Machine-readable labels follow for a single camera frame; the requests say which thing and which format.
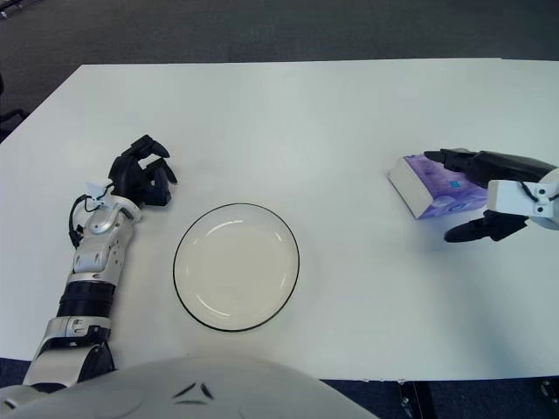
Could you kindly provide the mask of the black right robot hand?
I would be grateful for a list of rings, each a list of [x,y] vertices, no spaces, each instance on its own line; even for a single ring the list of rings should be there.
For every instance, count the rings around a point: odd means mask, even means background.
[[[527,226],[558,229],[558,167],[532,158],[463,148],[425,151],[424,156],[487,190],[483,217],[445,233],[447,243],[490,237],[494,241]]]

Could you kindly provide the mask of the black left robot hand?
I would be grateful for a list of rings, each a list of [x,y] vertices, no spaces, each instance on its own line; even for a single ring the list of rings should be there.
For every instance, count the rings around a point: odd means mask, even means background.
[[[169,151],[162,144],[143,135],[115,158],[108,174],[112,194],[137,206],[166,206],[171,200],[169,184],[177,184],[167,158]]]

